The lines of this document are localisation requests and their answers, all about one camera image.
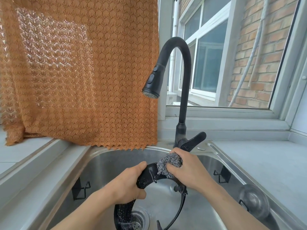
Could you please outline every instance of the curtain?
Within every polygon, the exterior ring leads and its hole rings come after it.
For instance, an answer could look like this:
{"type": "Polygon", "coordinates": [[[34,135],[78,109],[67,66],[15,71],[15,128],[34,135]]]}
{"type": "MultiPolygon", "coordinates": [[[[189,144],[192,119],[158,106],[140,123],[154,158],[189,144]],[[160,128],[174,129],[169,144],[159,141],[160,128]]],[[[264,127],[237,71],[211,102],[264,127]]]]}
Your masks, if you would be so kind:
{"type": "Polygon", "coordinates": [[[141,90],[159,53],[157,16],[157,0],[0,0],[6,145],[156,144],[157,100],[141,90]]]}

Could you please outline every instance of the person's left hand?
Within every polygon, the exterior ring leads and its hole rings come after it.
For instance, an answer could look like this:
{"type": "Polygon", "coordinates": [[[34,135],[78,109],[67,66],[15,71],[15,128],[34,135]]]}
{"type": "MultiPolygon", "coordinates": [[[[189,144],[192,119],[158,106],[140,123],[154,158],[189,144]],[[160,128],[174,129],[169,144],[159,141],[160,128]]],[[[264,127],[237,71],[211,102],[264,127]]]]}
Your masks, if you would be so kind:
{"type": "Polygon", "coordinates": [[[136,181],[146,166],[146,161],[143,161],[134,167],[125,169],[103,188],[112,193],[115,204],[146,198],[145,190],[136,186],[136,181]]]}

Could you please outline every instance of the hand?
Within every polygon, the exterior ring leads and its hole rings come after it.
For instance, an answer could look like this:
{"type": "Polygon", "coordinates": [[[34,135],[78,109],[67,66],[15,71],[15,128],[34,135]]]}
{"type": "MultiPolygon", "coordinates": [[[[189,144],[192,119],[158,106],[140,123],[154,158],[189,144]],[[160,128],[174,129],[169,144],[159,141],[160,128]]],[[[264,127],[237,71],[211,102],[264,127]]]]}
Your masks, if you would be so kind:
{"type": "Polygon", "coordinates": [[[145,161],[125,169],[120,175],[109,182],[103,189],[112,193],[114,204],[124,204],[135,199],[145,199],[146,192],[136,186],[136,181],[146,168],[145,161]]]}
{"type": "Polygon", "coordinates": [[[166,164],[166,168],[180,182],[200,193],[204,187],[209,185],[208,183],[212,181],[215,183],[196,155],[180,148],[174,148],[170,153],[174,152],[182,158],[182,166],[177,168],[171,164],[166,164]]]}

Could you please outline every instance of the sink drain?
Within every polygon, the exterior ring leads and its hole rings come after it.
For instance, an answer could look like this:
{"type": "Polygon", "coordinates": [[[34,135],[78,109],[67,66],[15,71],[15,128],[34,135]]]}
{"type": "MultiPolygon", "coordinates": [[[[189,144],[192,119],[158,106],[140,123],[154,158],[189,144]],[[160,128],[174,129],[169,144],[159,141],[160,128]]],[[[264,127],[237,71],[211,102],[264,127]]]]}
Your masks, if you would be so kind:
{"type": "Polygon", "coordinates": [[[148,230],[149,215],[142,207],[135,207],[132,210],[132,228],[133,230],[148,230]]]}

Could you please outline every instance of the faucet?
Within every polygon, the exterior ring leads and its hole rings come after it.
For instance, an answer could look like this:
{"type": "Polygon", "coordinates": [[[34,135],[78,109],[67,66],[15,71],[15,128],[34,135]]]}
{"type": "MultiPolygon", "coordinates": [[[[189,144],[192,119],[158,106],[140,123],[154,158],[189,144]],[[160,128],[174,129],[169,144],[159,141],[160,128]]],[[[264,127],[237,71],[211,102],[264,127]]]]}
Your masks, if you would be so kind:
{"type": "Polygon", "coordinates": [[[171,52],[175,47],[178,47],[181,51],[184,70],[179,111],[179,122],[176,126],[174,147],[178,147],[180,149],[190,152],[195,146],[204,141],[207,135],[205,132],[202,131],[190,140],[186,138],[187,127],[185,125],[185,118],[187,115],[192,62],[190,49],[187,43],[182,38],[172,37],[164,44],[159,54],[157,63],[142,89],[142,93],[149,98],[159,98],[163,83],[165,67],[169,60],[171,52]]]}

